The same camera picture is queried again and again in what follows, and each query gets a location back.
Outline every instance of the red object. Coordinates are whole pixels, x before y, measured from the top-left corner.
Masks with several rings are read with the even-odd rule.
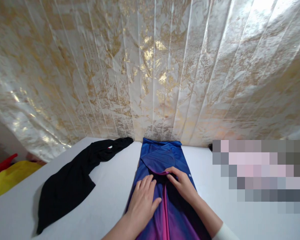
[[[10,167],[11,161],[17,156],[18,154],[15,153],[12,156],[8,157],[6,160],[4,160],[2,163],[0,163],[0,172]]]

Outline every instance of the forearm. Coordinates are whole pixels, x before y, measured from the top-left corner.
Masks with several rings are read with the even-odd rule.
[[[134,229],[134,226],[131,224],[131,220],[128,219],[127,215],[124,215],[117,224],[111,229],[110,232],[106,236],[103,237],[102,240],[114,240],[114,239],[122,239],[122,240],[134,240],[138,236],[138,232]]]
[[[190,204],[200,217],[211,238],[214,238],[222,227],[222,220],[199,195]]]

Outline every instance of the white sleeve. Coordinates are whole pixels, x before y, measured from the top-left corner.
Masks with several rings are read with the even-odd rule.
[[[212,240],[239,240],[239,238],[223,223]]]

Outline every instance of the person's right hand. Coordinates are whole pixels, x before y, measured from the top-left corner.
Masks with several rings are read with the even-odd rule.
[[[170,167],[165,170],[169,173],[174,173],[177,177],[177,181],[173,176],[170,174],[167,175],[167,178],[170,182],[176,187],[180,195],[190,204],[193,205],[196,199],[199,197],[196,189],[192,185],[188,175],[175,167]]]

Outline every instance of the person's left hand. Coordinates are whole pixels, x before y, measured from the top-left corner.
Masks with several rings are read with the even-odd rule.
[[[125,214],[125,217],[132,223],[137,235],[147,226],[162,201],[161,198],[153,201],[154,187],[157,181],[152,181],[152,178],[153,175],[148,175],[142,181],[137,182],[128,211]]]

